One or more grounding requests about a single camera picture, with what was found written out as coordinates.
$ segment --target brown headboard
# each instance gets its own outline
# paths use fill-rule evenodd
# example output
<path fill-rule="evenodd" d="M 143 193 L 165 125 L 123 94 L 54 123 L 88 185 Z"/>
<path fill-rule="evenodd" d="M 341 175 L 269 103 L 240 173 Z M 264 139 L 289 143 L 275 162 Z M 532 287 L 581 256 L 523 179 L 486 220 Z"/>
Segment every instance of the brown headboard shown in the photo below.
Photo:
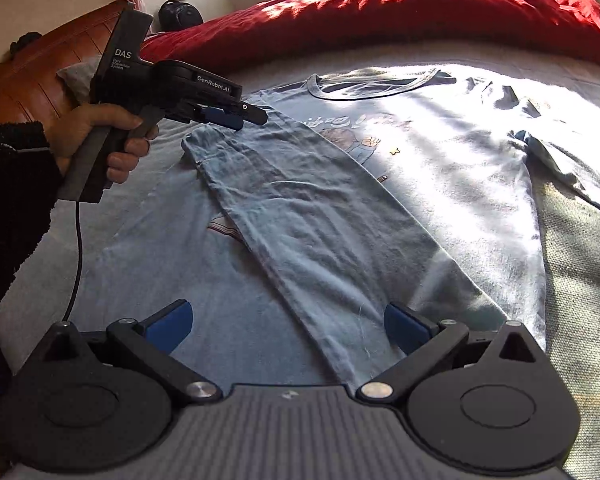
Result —
<path fill-rule="evenodd" d="M 101 54 L 125 4 L 119 0 L 65 23 L 0 63 L 0 123 L 46 127 L 72 110 L 77 104 L 56 72 Z"/>

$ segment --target person's arm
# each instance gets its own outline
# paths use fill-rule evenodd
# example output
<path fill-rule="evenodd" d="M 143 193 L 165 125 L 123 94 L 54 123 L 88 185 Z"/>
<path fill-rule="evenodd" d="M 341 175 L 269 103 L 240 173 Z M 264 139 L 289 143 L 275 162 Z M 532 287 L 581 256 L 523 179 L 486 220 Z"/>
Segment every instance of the person's arm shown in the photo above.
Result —
<path fill-rule="evenodd" d="M 20 265 L 48 231 L 50 212 L 71 156 L 96 125 L 130 130 L 141 119 L 115 105 L 83 105 L 47 132 L 40 123 L 0 125 L 0 300 Z M 147 139 L 157 135 L 154 128 Z M 107 176 L 123 183 L 149 151 L 145 139 L 129 139 L 112 153 Z"/>

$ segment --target black cable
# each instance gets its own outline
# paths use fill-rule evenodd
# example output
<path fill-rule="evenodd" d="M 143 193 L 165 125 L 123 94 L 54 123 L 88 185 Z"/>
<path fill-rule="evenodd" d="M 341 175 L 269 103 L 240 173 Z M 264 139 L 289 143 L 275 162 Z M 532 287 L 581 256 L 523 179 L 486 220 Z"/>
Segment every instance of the black cable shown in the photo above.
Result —
<path fill-rule="evenodd" d="M 74 290 L 71 293 L 71 299 L 66 307 L 62 321 L 67 321 L 74 308 L 75 297 L 78 295 L 80 286 L 80 276 L 82 275 L 82 234 L 80 233 L 80 202 L 75 203 L 75 235 L 78 238 L 78 269 L 75 271 Z"/>

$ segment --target black sleeve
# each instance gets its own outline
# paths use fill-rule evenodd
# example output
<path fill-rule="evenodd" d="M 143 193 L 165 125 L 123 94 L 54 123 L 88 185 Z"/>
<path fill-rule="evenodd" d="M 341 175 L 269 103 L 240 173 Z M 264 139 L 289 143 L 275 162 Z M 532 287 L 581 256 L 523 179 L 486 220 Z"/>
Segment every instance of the black sleeve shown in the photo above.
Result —
<path fill-rule="evenodd" d="M 61 181 L 42 124 L 0 125 L 0 300 L 48 231 Z"/>

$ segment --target finger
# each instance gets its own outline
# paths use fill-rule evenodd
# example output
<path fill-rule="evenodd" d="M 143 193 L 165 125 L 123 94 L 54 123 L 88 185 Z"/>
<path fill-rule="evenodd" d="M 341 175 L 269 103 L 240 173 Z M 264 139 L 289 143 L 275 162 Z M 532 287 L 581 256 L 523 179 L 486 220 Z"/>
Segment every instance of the finger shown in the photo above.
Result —
<path fill-rule="evenodd" d="M 158 125 L 156 124 L 144 137 L 149 140 L 154 140 L 158 136 L 158 133 L 160 133 L 160 128 L 158 128 Z"/>
<path fill-rule="evenodd" d="M 116 170 L 115 168 L 109 168 L 107 170 L 107 178 L 116 184 L 124 184 L 129 178 L 129 172 Z"/>
<path fill-rule="evenodd" d="M 125 142 L 125 151 L 135 156 L 146 156 L 150 148 L 147 139 L 127 139 Z"/>
<path fill-rule="evenodd" d="M 120 130 L 133 130 L 142 124 L 142 119 L 112 104 L 83 105 L 82 110 L 91 126 L 113 126 Z"/>
<path fill-rule="evenodd" d="M 133 171 L 138 165 L 138 158 L 131 153 L 111 153 L 107 157 L 107 165 L 110 168 L 121 171 Z"/>

